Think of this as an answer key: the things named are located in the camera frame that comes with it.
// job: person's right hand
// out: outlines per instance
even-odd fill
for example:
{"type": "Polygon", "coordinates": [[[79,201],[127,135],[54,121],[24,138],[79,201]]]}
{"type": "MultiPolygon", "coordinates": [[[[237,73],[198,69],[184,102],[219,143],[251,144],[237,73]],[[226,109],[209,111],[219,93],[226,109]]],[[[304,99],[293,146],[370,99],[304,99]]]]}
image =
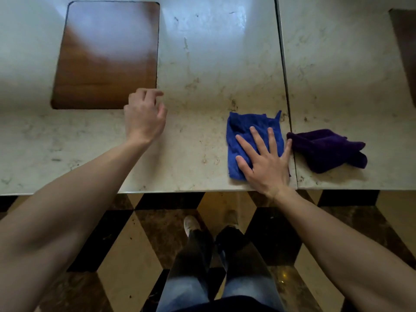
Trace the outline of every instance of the person's right hand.
{"type": "Polygon", "coordinates": [[[165,128],[168,113],[163,103],[156,105],[156,97],[163,96],[157,89],[137,89],[128,96],[124,106],[127,139],[150,144],[165,128]]]}
{"type": "Polygon", "coordinates": [[[251,169],[243,157],[237,156],[237,164],[244,173],[248,183],[259,193],[274,198],[280,191],[288,189],[289,184],[289,158],[292,140],[289,139],[281,157],[278,156],[278,146],[272,128],[268,128],[269,147],[267,150],[263,139],[254,127],[250,127],[251,134],[256,142],[259,154],[242,136],[236,139],[253,163],[251,169]]]}

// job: blue jeans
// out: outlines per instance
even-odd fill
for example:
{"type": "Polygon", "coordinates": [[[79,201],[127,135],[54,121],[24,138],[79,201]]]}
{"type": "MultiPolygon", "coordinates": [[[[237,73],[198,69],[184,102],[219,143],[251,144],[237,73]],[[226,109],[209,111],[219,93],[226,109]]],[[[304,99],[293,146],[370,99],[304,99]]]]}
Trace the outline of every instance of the blue jeans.
{"type": "MultiPolygon", "coordinates": [[[[241,231],[226,227],[217,236],[216,245],[227,272],[223,298],[248,296],[284,312],[266,263],[241,231]]],[[[199,230],[190,232],[188,243],[169,272],[156,312],[173,312],[209,302],[207,275],[212,248],[208,234],[199,230]]]]}

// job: cloth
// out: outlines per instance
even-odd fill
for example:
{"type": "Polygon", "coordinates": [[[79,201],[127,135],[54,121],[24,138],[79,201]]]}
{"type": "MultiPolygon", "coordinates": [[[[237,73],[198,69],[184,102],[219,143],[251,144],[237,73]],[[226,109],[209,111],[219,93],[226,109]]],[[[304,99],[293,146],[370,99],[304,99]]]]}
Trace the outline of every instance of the cloth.
{"type": "Polygon", "coordinates": [[[324,173],[344,163],[359,168],[367,166],[367,157],[360,152],[364,142],[348,141],[329,129],[289,132],[286,136],[293,140],[292,149],[305,157],[312,172],[324,173]]]}
{"type": "Polygon", "coordinates": [[[226,227],[215,243],[227,272],[222,299],[212,301],[218,288],[208,284],[214,243],[206,231],[195,230],[175,258],[156,312],[234,311],[246,303],[256,308],[251,311],[284,312],[273,277],[247,237],[238,229],[226,227]]]}
{"type": "Polygon", "coordinates": [[[242,156],[248,165],[252,168],[253,164],[249,159],[247,153],[240,146],[236,140],[236,135],[242,136],[253,148],[257,151],[256,143],[250,132],[250,127],[254,126],[260,136],[263,138],[266,147],[269,149],[269,137],[267,128],[273,128],[275,133],[276,143],[278,145],[278,154],[282,156],[284,151],[284,141],[282,132],[280,131],[280,110],[275,118],[268,118],[266,114],[246,114],[239,115],[237,113],[230,112],[230,116],[227,121],[227,144],[228,144],[228,173],[230,177],[235,180],[245,180],[245,176],[242,171],[238,168],[236,156],[242,156]]]}

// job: person's right arm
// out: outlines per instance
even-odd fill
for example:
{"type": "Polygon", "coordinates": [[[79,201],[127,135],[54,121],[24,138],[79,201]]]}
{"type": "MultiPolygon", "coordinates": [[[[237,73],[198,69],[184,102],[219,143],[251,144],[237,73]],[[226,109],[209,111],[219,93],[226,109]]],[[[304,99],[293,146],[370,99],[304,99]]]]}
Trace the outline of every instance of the person's right arm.
{"type": "Polygon", "coordinates": [[[327,277],[362,312],[416,311],[416,272],[389,250],[303,199],[288,187],[291,140],[278,157],[273,130],[270,152],[252,127],[260,155],[241,136],[252,160],[238,166],[254,189],[273,199],[327,277]]]}

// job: sneaker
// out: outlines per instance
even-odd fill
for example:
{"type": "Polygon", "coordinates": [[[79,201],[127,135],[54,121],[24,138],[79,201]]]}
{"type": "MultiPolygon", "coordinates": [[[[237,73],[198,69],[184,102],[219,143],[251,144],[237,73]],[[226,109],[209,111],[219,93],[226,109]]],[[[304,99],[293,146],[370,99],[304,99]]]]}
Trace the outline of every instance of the sneaker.
{"type": "Polygon", "coordinates": [[[227,210],[224,214],[224,224],[226,227],[240,229],[238,226],[238,214],[235,210],[227,210]]]}
{"type": "Polygon", "coordinates": [[[184,229],[186,235],[189,237],[189,234],[193,230],[201,230],[201,226],[199,225],[198,220],[191,215],[187,215],[184,219],[184,229]]]}

